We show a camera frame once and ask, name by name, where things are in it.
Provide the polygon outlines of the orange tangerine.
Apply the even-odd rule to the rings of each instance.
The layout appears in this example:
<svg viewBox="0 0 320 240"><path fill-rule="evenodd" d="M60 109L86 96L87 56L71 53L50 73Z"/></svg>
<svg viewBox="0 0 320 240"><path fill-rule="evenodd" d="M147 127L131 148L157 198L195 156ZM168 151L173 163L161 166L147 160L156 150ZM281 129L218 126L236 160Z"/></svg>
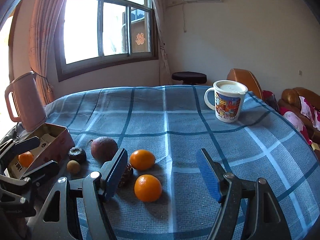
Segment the orange tangerine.
<svg viewBox="0 0 320 240"><path fill-rule="evenodd" d="M147 150L136 150L130 155L131 166L138 171L145 171L153 167L156 157Z"/></svg>
<svg viewBox="0 0 320 240"><path fill-rule="evenodd" d="M18 161L20 162L20 164L23 167L28 168L33 163L34 156L30 151L28 151L28 152L20 154L18 156Z"/></svg>
<svg viewBox="0 0 320 240"><path fill-rule="evenodd" d="M137 178L134 192L136 197L143 202L155 202L162 194L162 185L155 176L145 174Z"/></svg>

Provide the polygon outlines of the small brown longan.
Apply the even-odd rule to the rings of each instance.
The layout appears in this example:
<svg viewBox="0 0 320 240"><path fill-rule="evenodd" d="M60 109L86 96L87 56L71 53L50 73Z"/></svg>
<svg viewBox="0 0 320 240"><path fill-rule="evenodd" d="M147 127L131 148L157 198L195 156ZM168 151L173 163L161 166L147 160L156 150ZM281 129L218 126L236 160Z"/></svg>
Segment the small brown longan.
<svg viewBox="0 0 320 240"><path fill-rule="evenodd" d="M67 163L66 168L67 168L67 171L72 175L76 175L81 171L81 165L75 160L70 160Z"/></svg>

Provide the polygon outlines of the purple passion fruit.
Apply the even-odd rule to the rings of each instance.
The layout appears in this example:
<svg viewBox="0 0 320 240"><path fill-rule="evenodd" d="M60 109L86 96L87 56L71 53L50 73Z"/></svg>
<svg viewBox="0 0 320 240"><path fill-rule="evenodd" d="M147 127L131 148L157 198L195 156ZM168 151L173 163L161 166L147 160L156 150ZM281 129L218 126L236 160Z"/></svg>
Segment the purple passion fruit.
<svg viewBox="0 0 320 240"><path fill-rule="evenodd" d="M118 145L111 137L91 139L87 144L91 146L92 157L102 164L111 161L118 151Z"/></svg>

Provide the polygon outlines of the orange tangerine front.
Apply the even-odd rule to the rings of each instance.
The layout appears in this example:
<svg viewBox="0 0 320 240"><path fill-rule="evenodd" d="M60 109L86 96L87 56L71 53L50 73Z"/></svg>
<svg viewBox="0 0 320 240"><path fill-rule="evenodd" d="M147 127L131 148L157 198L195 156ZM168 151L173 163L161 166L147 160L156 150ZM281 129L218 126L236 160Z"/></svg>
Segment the orange tangerine front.
<svg viewBox="0 0 320 240"><path fill-rule="evenodd" d="M137 178L134 192L136 197L143 202L155 202L162 194L162 185L155 176L145 174Z"/></svg>

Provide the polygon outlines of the red gold metal tin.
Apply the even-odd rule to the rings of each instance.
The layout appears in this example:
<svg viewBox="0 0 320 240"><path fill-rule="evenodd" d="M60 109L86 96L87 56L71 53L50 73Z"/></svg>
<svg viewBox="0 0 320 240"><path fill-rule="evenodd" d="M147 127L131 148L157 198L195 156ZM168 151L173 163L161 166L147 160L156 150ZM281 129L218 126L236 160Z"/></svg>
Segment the red gold metal tin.
<svg viewBox="0 0 320 240"><path fill-rule="evenodd" d="M59 163L75 146L69 130L64 126L44 123L33 132L28 133L23 130L18 142L32 137L38 137L40 140L39 147L29 151L33 155L33 162L28 167L24 167L16 156L5 169L6 176L20 179L50 160Z"/></svg>

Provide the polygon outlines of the pink electric kettle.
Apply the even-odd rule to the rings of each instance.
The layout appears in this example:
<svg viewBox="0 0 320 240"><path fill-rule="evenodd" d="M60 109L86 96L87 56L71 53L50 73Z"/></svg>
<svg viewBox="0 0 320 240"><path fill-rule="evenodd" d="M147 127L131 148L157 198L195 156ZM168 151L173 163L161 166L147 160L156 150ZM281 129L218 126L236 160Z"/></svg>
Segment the pink electric kettle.
<svg viewBox="0 0 320 240"><path fill-rule="evenodd" d="M37 74L25 73L12 81L5 90L5 101L13 122L21 122L27 132L32 132L46 122L47 116L36 87ZM9 94L13 94L17 116L13 115Z"/></svg>

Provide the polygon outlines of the blue plaid tablecloth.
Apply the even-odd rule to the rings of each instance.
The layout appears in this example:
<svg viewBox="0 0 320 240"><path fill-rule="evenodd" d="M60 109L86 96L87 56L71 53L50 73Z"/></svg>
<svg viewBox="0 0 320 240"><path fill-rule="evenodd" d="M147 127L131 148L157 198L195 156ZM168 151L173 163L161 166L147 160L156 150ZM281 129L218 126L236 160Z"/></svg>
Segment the blue plaid tablecloth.
<svg viewBox="0 0 320 240"><path fill-rule="evenodd" d="M77 92L45 107L51 124L68 129L87 150L98 137L114 139L128 154L147 150L147 174L162 185L145 203L133 178L104 204L117 239L206 239L220 204L208 182L207 153L235 178L270 185L291 239L303 239L319 219L319 161L297 129L252 92L239 119L218 120L204 102L204 86L117 87Z"/></svg>

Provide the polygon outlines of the pink floral cushion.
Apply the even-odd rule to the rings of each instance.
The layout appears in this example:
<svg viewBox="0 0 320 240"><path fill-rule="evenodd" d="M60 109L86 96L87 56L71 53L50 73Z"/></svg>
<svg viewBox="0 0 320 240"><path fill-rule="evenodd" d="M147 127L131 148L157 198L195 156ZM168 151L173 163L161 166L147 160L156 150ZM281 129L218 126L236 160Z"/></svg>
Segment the pink floral cushion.
<svg viewBox="0 0 320 240"><path fill-rule="evenodd" d="M280 114L301 133L306 142L319 144L319 111L306 98L299 96L301 108L279 104Z"/></svg>

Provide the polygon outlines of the brown leather sofa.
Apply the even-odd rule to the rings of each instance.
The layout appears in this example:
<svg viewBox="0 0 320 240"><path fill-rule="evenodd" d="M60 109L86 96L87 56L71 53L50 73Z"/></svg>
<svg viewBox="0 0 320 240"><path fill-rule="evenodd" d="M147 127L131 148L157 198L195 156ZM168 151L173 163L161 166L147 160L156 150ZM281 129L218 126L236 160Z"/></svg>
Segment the brown leather sofa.
<svg viewBox="0 0 320 240"><path fill-rule="evenodd" d="M303 96L319 111L319 94L302 87L288 88L282 92L278 104L286 103L293 107L301 108L299 96Z"/></svg>

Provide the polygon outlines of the white cartoon mug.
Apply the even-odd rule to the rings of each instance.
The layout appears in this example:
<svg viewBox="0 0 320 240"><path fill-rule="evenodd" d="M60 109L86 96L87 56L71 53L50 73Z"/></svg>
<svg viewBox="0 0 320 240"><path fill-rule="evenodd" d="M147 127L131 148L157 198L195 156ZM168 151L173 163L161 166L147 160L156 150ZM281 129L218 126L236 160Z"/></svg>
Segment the white cartoon mug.
<svg viewBox="0 0 320 240"><path fill-rule="evenodd" d="M226 123L235 122L241 112L248 88L232 80L219 80L204 93L204 102L215 111L218 120Z"/></svg>

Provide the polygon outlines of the pink left curtain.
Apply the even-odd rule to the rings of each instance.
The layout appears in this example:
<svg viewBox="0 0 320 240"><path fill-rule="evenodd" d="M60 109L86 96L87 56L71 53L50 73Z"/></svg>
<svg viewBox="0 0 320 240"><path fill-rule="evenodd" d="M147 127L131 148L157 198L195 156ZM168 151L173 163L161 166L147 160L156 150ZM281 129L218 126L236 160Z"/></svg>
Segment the pink left curtain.
<svg viewBox="0 0 320 240"><path fill-rule="evenodd" d="M29 62L31 70L40 77L36 87L43 105L54 101L53 88L47 79L47 61L63 2L35 0L30 22Z"/></svg>

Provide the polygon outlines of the pink curtain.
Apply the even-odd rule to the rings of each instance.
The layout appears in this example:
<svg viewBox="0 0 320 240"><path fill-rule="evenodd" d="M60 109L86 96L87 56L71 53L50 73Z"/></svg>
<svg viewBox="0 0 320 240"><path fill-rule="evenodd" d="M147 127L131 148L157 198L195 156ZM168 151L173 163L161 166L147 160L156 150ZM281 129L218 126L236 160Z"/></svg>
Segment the pink curtain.
<svg viewBox="0 0 320 240"><path fill-rule="evenodd" d="M43 105L54 101L53 88L47 79L47 61L63 2L35 0L30 22L29 62L31 70L40 77L36 87Z"/></svg>
<svg viewBox="0 0 320 240"><path fill-rule="evenodd" d="M172 85L171 72L168 65L167 52L165 51L165 10L166 0L152 0L158 32L159 45L159 83Z"/></svg>

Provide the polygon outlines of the black round stool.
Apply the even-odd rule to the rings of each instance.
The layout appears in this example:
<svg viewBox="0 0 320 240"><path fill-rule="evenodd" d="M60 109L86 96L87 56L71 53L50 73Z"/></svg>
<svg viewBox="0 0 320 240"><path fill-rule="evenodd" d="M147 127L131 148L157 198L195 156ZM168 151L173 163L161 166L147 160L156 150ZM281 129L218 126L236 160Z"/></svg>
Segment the black round stool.
<svg viewBox="0 0 320 240"><path fill-rule="evenodd" d="M207 82L207 76L198 72L175 72L171 77L175 81L182 81L184 85L202 85Z"/></svg>

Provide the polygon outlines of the pink right curtain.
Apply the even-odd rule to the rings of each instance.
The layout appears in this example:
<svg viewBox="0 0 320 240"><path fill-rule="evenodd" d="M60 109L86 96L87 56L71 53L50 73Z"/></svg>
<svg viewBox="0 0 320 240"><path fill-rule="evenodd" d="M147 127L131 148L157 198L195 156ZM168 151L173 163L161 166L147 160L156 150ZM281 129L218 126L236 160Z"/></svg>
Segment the pink right curtain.
<svg viewBox="0 0 320 240"><path fill-rule="evenodd" d="M168 65L167 52L165 51L165 10L166 0L152 0L158 32L159 45L159 83L172 85L171 72Z"/></svg>

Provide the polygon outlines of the window with brown frame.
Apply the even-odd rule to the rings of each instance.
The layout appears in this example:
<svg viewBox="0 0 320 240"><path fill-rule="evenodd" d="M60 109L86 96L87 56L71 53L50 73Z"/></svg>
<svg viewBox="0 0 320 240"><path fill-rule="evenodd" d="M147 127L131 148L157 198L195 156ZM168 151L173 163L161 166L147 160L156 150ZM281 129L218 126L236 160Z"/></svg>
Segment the window with brown frame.
<svg viewBox="0 0 320 240"><path fill-rule="evenodd" d="M152 0L64 0L54 40L57 79L158 58Z"/></svg>

